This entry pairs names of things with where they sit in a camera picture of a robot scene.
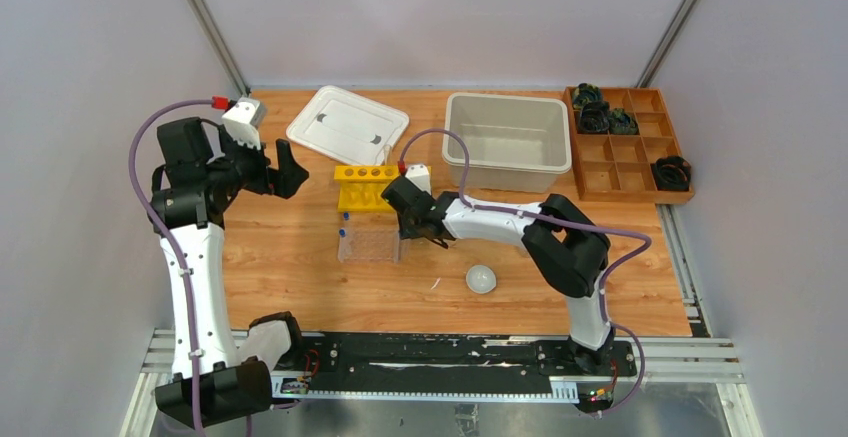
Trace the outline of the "clear acrylic tube rack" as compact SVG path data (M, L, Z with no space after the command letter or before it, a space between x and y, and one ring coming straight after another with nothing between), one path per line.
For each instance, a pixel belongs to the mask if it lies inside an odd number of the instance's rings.
M346 254L339 253L341 263L398 263L402 258L402 242L399 232L388 226L349 226L349 249Z

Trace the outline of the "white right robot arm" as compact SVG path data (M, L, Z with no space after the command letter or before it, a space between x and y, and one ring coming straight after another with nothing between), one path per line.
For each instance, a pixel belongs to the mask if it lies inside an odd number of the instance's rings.
M396 212L403 239L481 240L524 250L545 282L566 300L568 351L577 370L596 374L612 367L615 331L602 309L600 277L609 264L610 240L587 229L592 221L568 198L541 203L486 202L444 191L435 197L399 176L382 199Z

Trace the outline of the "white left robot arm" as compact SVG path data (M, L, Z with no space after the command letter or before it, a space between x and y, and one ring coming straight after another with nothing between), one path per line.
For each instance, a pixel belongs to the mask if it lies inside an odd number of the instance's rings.
M152 174L149 202L170 274L176 333L172 380L156 388L155 401L195 431L269 409L272 371L298 368L307 347L288 311L253 320L246 339L235 341L222 260L224 213L241 191L288 199L309 174L284 139L276 142L281 154L273 168L256 121L224 119L219 157L203 124L190 117L158 127L164 162Z

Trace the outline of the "blue capped tube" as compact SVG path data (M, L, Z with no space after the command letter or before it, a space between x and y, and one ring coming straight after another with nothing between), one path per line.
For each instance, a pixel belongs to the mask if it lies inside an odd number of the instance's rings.
M350 214L347 213L347 212L344 212L342 214L342 222L341 222L341 227L339 229L339 236L341 238L344 238L348 235L349 221L350 221Z
M339 253L346 254L349 249L348 233L346 228L339 229Z

